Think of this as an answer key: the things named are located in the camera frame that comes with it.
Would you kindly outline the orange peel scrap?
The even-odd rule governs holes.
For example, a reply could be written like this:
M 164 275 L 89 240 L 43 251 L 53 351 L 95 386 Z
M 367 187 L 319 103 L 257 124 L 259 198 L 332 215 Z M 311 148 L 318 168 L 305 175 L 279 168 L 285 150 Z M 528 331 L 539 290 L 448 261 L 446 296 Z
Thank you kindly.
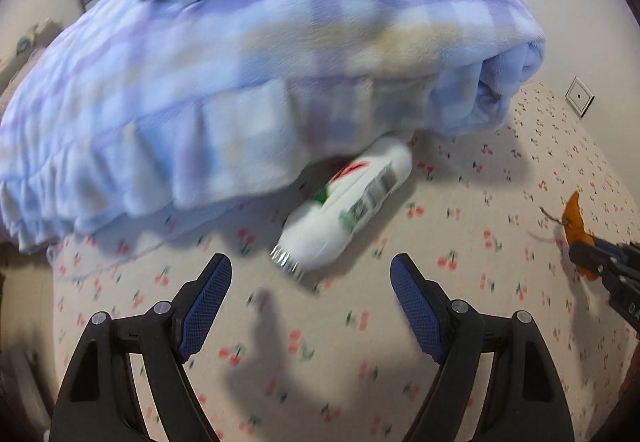
M 579 206 L 579 192 L 575 191 L 565 204 L 561 217 L 563 230 L 568 246 L 577 242 L 594 246 L 593 238 L 586 232 Z

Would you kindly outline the white yogurt bottle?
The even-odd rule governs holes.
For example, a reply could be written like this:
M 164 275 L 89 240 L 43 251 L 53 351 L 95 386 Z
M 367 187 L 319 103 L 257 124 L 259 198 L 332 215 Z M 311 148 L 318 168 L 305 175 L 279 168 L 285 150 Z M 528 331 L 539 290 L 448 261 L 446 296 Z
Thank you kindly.
M 271 261 L 301 279 L 329 266 L 409 178 L 412 152 L 394 136 L 375 140 L 283 224 Z

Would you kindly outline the blue plaid ruffled blanket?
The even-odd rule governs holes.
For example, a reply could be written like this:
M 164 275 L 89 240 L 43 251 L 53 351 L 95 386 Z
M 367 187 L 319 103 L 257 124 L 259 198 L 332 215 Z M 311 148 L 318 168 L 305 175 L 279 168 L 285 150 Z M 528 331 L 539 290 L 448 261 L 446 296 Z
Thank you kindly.
M 545 44 L 525 0 L 101 0 L 2 115 L 2 239 L 222 210 L 392 131 L 498 127 Z

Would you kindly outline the plaid pillow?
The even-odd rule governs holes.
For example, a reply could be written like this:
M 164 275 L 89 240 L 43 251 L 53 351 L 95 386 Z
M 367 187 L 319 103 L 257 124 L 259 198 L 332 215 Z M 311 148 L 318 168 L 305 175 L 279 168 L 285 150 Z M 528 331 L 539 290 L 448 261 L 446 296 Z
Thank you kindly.
M 8 61 L 1 64 L 1 93 L 4 94 L 18 77 L 25 72 L 25 68 L 36 60 L 37 52 L 42 52 L 62 32 L 62 26 L 47 19 L 36 23 L 17 39 L 15 51 Z

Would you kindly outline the white wall switch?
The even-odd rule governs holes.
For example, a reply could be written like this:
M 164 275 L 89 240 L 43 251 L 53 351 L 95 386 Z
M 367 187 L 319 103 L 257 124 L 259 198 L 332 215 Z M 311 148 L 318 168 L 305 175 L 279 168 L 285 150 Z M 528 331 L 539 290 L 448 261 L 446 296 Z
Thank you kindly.
M 575 76 L 570 88 L 567 89 L 565 100 L 578 117 L 582 118 L 593 103 L 594 95 L 588 86 L 578 76 Z

